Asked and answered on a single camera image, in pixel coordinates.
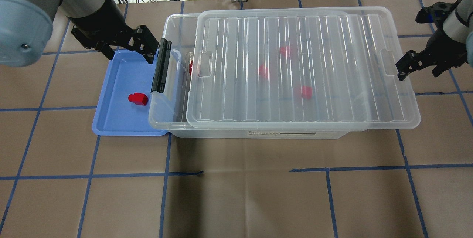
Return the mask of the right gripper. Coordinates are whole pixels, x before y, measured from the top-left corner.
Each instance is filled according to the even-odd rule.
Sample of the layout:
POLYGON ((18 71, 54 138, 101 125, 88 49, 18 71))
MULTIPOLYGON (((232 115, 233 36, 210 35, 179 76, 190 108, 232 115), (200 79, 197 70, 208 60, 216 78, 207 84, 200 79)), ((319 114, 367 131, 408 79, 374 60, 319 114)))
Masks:
MULTIPOLYGON (((444 71, 458 68, 467 63, 466 21, 457 16, 456 9, 462 0, 454 3, 436 2, 430 7, 423 7, 415 21, 420 24, 433 23, 436 31, 429 38, 426 48, 420 53, 424 66, 433 66, 433 76, 438 77, 444 71)), ((404 81, 411 73, 420 70, 418 53, 409 50, 396 63, 397 77, 404 81)))

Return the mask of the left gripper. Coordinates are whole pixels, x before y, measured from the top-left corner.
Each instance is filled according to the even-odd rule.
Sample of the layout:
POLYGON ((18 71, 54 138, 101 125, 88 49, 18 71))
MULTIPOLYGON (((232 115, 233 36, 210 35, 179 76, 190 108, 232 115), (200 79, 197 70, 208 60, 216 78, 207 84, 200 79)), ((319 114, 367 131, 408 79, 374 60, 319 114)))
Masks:
POLYGON ((145 25, 131 28, 120 10, 102 10, 81 18, 70 18, 71 34, 86 49, 102 53, 108 60, 115 55, 113 46, 119 46, 142 55, 153 64, 159 42, 145 25))

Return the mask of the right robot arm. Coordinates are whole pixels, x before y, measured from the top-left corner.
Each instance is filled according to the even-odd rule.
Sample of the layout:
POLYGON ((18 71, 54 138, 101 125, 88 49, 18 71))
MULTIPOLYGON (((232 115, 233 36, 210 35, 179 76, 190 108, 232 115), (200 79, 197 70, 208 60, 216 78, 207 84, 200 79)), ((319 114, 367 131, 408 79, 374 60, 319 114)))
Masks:
POLYGON ((436 31, 421 52, 407 51, 396 63, 397 77, 403 81, 411 73, 432 67, 433 77, 463 64, 472 66, 472 4, 473 0, 455 3, 436 2, 423 7, 416 23, 433 23, 436 31))

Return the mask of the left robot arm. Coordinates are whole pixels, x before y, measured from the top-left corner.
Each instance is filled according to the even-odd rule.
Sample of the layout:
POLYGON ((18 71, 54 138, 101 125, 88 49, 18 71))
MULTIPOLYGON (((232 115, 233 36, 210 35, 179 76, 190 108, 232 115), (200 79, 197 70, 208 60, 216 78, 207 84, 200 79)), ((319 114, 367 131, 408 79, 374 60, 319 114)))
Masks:
POLYGON ((86 49, 114 57, 114 46, 141 54, 152 64, 159 43, 149 28, 133 29, 114 0, 0 0, 2 65, 25 67, 39 60, 61 11, 72 23, 72 35, 86 49))

